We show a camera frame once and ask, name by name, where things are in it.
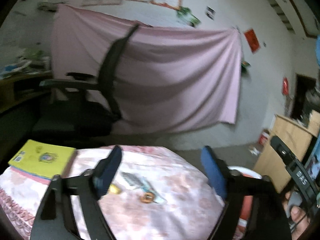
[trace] doorway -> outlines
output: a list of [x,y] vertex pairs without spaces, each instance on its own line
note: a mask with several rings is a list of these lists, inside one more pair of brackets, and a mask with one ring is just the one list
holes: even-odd
[[296,74],[296,92],[294,95],[294,105],[290,116],[292,119],[301,119],[306,92],[313,89],[315,86],[315,78]]

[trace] office chair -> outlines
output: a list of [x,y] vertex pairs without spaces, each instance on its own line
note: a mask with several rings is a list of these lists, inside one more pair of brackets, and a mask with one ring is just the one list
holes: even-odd
[[[74,141],[83,142],[90,137],[110,134],[112,124],[121,119],[118,103],[113,97],[116,66],[129,38],[138,28],[137,24],[131,28],[127,36],[112,43],[101,64],[96,82],[89,82],[95,78],[93,75],[70,72],[66,75],[72,76],[74,80],[48,79],[40,83],[40,87],[61,90],[68,101],[58,100],[47,106],[33,127],[33,139],[74,147]],[[78,89],[78,91],[69,92],[67,88]],[[85,97],[87,90],[100,91],[111,111],[97,102],[87,101]]]

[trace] yellow notebook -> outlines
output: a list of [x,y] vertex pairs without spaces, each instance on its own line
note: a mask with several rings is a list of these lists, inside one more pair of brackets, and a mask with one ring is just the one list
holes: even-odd
[[63,173],[74,151],[70,147],[28,140],[8,163],[27,173],[51,179]]

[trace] bed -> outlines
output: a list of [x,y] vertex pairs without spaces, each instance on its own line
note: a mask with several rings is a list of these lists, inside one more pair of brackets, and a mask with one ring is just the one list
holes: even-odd
[[[112,148],[78,150],[68,176],[77,176],[95,167]],[[224,206],[214,188],[207,184],[207,177],[166,148],[121,148],[123,160],[113,182],[122,193],[107,194],[99,201],[115,237],[119,240],[130,237],[135,240],[206,240]],[[164,203],[141,203],[141,189],[127,189],[120,172],[145,177]],[[0,216],[13,239],[30,238],[33,220],[48,183],[48,180],[39,180],[12,167],[0,176]],[[72,204],[81,238],[90,239],[76,196]],[[235,238],[240,237],[241,234],[236,233]]]

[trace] chair seat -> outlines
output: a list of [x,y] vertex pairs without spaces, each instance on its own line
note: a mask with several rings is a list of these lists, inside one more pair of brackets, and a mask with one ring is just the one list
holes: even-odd
[[80,106],[69,101],[57,101],[48,106],[33,127],[34,138],[61,138],[106,136],[113,120],[110,112],[96,102],[84,101]]

